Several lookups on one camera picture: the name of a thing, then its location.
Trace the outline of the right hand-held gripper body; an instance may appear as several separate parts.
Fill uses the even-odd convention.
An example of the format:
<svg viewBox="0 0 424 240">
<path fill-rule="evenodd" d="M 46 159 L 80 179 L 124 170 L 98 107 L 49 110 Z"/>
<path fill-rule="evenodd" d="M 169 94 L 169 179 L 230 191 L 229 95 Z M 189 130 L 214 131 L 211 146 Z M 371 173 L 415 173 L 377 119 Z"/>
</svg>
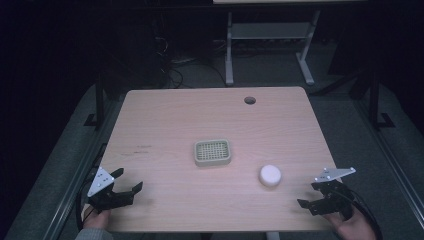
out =
<svg viewBox="0 0 424 240">
<path fill-rule="evenodd" d="M 352 217 L 353 194 L 346 185 L 339 182 L 339 179 L 355 172 L 356 169 L 353 167 L 345 169 L 324 168 L 322 173 L 314 178 L 314 182 L 327 182 L 329 185 L 327 192 L 320 192 L 323 198 L 316 200 L 319 210 L 318 215 L 338 212 L 343 221 L 349 220 Z"/>
</svg>

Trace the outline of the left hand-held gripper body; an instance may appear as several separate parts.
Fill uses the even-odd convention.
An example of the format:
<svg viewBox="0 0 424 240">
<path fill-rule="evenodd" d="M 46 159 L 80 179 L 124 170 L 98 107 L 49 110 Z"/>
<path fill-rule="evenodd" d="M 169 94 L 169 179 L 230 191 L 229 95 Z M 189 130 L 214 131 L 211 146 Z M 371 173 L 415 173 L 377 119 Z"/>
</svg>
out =
<svg viewBox="0 0 424 240">
<path fill-rule="evenodd" d="M 133 204 L 134 196 L 130 194 L 130 191 L 120 193 L 113 191 L 115 179 L 104 168 L 98 168 L 87 193 L 89 204 L 98 211 L 111 210 Z"/>
</svg>

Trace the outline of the white round lid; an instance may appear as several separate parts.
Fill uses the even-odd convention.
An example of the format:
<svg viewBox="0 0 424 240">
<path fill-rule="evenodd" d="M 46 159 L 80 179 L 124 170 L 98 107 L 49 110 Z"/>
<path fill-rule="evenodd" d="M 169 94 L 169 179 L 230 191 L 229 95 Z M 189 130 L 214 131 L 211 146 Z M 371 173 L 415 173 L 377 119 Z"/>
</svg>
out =
<svg viewBox="0 0 424 240">
<path fill-rule="evenodd" d="M 274 165 L 265 165 L 260 169 L 259 181 L 266 187 L 278 186 L 282 179 L 281 171 Z"/>
</svg>

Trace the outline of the grey-green slotted soap dish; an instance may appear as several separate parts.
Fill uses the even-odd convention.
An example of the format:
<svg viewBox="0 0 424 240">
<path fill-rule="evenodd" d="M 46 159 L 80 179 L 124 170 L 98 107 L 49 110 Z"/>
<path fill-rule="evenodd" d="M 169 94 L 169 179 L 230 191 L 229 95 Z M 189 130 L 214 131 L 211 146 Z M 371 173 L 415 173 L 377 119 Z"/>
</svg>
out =
<svg viewBox="0 0 424 240">
<path fill-rule="evenodd" d="M 194 145 L 194 161 L 198 167 L 228 165 L 231 162 L 229 141 L 215 139 L 196 142 Z"/>
</svg>

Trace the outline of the person's right hand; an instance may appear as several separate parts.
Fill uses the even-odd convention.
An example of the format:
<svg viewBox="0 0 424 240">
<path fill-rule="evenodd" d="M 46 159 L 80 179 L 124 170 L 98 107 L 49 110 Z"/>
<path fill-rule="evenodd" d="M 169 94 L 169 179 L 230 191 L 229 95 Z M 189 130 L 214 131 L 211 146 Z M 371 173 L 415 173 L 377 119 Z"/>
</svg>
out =
<svg viewBox="0 0 424 240">
<path fill-rule="evenodd" d="M 376 234 L 364 215 L 353 207 L 353 215 L 343 221 L 339 214 L 323 215 L 343 240 L 377 240 Z"/>
</svg>

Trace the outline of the person's left hand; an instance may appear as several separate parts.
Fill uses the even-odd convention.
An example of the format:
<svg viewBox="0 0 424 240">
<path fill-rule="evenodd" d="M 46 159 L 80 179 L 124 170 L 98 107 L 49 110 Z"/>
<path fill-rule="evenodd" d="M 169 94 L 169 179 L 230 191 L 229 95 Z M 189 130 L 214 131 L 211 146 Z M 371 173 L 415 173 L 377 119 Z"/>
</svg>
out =
<svg viewBox="0 0 424 240">
<path fill-rule="evenodd" d="M 110 216 L 110 210 L 99 212 L 93 206 L 89 205 L 84 211 L 83 228 L 106 230 L 109 224 Z"/>
</svg>

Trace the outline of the black metal stand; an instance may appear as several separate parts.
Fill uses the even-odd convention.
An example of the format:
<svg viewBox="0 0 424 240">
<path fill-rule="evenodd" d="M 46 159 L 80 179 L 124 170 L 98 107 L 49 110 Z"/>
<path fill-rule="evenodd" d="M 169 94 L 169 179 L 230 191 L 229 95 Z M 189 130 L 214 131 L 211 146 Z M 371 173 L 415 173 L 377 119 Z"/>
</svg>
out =
<svg viewBox="0 0 424 240">
<path fill-rule="evenodd" d="M 85 126 L 94 127 L 95 130 L 101 128 L 104 122 L 104 86 L 103 78 L 98 75 L 95 83 L 95 112 L 89 114 L 84 122 Z"/>
<path fill-rule="evenodd" d="M 395 125 L 387 113 L 379 112 L 380 80 L 375 69 L 369 70 L 369 121 L 374 129 L 394 128 Z"/>
</svg>

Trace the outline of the white metal desk frame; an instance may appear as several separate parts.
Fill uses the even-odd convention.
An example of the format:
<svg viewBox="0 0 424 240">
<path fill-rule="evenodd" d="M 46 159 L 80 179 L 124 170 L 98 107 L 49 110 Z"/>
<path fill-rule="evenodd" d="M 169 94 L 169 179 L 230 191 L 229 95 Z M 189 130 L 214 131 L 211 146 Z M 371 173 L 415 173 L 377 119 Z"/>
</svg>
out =
<svg viewBox="0 0 424 240">
<path fill-rule="evenodd" d="M 233 14 L 228 13 L 226 55 L 225 55 L 225 84 L 234 84 L 232 41 L 233 40 L 304 40 L 304 47 L 296 53 L 296 59 L 307 85 L 315 81 L 307 64 L 307 54 L 314 37 L 320 10 L 316 10 L 309 22 L 293 23 L 237 23 Z"/>
</svg>

